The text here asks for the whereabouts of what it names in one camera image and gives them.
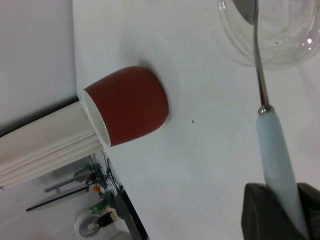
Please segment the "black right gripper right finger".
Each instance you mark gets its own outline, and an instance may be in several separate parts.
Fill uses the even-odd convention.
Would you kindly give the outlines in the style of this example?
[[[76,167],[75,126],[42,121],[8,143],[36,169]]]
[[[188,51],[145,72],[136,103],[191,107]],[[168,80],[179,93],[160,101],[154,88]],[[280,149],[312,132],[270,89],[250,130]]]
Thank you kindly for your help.
[[[307,183],[297,184],[310,240],[320,239],[320,191]]]

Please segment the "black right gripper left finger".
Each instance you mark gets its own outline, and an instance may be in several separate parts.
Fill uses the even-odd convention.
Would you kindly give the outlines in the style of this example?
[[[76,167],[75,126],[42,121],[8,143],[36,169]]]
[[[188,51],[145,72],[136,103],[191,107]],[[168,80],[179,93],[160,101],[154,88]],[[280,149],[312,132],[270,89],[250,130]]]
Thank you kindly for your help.
[[[248,183],[244,187],[241,228],[245,240],[305,239],[276,195],[259,183]]]

